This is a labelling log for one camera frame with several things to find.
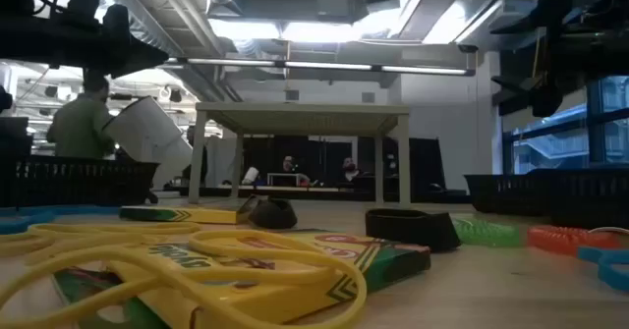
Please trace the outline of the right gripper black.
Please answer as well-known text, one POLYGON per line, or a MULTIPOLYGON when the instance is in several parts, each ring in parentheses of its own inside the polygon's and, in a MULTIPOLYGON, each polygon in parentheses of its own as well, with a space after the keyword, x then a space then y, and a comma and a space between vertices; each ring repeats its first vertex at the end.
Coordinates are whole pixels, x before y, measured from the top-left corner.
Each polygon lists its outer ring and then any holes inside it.
POLYGON ((524 18, 493 29, 491 34, 516 34, 554 26, 554 85, 542 79, 494 76, 500 90, 491 97, 499 115, 530 109, 533 117, 553 115, 571 92, 587 82, 629 76, 629 4, 590 7, 571 17, 574 0, 538 0, 524 18))

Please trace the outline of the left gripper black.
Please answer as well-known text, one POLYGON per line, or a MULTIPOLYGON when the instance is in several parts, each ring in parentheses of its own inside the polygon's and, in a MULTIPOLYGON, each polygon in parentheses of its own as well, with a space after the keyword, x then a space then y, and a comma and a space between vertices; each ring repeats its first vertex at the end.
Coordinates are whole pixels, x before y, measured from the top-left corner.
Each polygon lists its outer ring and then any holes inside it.
POLYGON ((37 17, 0 17, 0 59, 81 67, 113 79, 169 59, 165 51, 131 34, 124 5, 108 7, 102 34, 37 17))

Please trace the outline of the black mesh basket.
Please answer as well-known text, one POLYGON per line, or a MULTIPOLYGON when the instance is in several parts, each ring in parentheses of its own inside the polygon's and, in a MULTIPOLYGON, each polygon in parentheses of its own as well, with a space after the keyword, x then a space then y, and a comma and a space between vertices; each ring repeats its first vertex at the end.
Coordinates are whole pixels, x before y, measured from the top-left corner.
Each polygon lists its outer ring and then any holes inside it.
POLYGON ((552 225, 629 229, 629 167, 538 169, 527 177, 552 225))
POLYGON ((482 213, 549 216, 557 207, 548 171, 525 175, 466 175, 472 205, 482 213))
POLYGON ((32 155, 0 160, 0 207, 142 204, 155 163, 32 155))

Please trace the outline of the yellow green carded package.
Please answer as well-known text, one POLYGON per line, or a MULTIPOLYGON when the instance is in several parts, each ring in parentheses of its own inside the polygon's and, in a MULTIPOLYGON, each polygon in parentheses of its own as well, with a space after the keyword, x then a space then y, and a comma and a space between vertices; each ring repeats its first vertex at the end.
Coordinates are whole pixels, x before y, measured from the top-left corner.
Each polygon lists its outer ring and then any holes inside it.
POLYGON ((136 221, 194 222, 236 225, 245 222, 250 211, 233 211, 187 206, 124 206, 119 217, 136 221))

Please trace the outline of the yellow green crayon box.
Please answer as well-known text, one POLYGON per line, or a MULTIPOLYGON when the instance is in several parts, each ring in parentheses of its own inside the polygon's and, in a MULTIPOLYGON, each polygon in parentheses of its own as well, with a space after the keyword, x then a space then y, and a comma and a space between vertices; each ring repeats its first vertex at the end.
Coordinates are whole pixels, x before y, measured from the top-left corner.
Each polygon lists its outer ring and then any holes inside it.
MULTIPOLYGON (((286 236, 308 243, 345 262, 354 263, 364 274, 368 290, 375 292, 413 277, 430 267, 426 247, 399 244, 383 239, 352 236, 318 229, 286 231, 286 236)), ((191 249, 184 242, 137 246, 167 270, 204 269, 209 266, 239 266, 270 270, 298 271, 305 264, 289 260, 230 258, 191 249)), ((126 281, 143 276, 139 268, 112 262, 102 270, 73 267, 54 275, 57 293, 66 303, 78 302, 126 281)), ((252 282, 209 282, 208 292, 244 313, 267 322, 283 324, 316 311, 349 301, 356 293, 355 283, 336 274, 309 285, 274 285, 252 282)), ((122 302, 122 321, 115 323, 93 314, 79 321, 79 329, 187 329, 193 302, 180 293, 162 288, 122 302)))

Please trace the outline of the person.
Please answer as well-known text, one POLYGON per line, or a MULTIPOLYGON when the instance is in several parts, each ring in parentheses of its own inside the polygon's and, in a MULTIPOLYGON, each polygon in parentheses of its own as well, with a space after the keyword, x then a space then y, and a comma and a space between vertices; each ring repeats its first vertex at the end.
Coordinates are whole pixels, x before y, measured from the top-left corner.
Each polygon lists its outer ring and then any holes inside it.
POLYGON ((352 157, 343 160, 338 186, 340 188, 350 188, 355 185, 357 179, 361 178, 364 172, 358 167, 352 157))
POLYGON ((112 116, 107 107, 109 81, 99 72, 84 73, 84 92, 63 105, 53 117, 46 139, 58 157, 104 159, 115 141, 103 131, 112 116))
POLYGON ((284 157, 280 174, 274 182, 281 187, 308 187, 311 183, 297 159, 290 155, 284 157))

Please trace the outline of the black background monitor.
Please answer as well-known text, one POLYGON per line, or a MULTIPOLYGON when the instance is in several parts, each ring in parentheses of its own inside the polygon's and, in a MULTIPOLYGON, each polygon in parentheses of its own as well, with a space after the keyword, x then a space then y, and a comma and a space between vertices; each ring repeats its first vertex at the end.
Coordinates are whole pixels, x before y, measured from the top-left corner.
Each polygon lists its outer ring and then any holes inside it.
POLYGON ((26 117, 0 117, 0 157, 25 157, 30 155, 32 136, 27 132, 26 117))

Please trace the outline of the green perforated metal shelf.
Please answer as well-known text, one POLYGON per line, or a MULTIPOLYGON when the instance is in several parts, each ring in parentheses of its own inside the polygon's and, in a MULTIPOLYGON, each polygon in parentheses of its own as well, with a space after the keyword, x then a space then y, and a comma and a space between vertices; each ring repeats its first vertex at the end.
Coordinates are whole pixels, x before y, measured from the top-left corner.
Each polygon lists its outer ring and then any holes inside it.
POLYGON ((396 132, 398 145, 399 204, 409 207, 410 109, 402 105, 295 104, 295 103, 211 103, 196 105, 195 145, 191 162, 188 201, 200 202, 200 171, 205 124, 212 120, 237 137, 230 196, 239 196, 244 136, 334 136, 373 137, 375 149, 375 201, 384 203, 382 140, 396 132))

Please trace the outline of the long ceiling light bar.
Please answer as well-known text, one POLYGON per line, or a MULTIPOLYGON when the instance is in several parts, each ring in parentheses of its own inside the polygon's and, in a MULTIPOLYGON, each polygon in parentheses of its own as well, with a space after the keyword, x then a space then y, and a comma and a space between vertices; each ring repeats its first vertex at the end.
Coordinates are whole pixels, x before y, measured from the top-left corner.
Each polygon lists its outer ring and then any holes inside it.
POLYGON ((243 68, 276 68, 276 69, 307 69, 331 71, 356 71, 390 73, 403 75, 435 75, 435 76, 473 76, 476 71, 471 69, 454 69, 421 66, 397 66, 377 64, 325 63, 292 60, 251 60, 251 59, 216 59, 216 58, 169 58, 165 65, 210 65, 243 68))

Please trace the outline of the black aluminium table frame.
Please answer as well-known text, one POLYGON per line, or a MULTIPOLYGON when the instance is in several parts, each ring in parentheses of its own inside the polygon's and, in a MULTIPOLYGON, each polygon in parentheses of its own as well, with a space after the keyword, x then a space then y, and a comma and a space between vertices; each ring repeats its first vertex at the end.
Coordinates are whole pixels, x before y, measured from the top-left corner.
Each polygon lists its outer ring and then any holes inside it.
MULTIPOLYGON (((257 189, 240 187, 238 197, 255 195, 267 195, 286 199, 302 200, 334 200, 334 201, 375 201, 374 192, 350 192, 331 188, 289 188, 289 187, 260 187, 257 189)), ((180 196, 188 196, 186 187, 166 187, 165 192, 177 192, 180 196)), ((231 189, 227 188, 200 188, 200 197, 227 197, 231 195, 231 189)), ((398 202, 399 195, 394 192, 384 194, 385 202, 398 202)), ((472 200, 466 194, 451 194, 445 192, 428 193, 411 197, 412 203, 443 203, 443 204, 471 204, 472 200)))

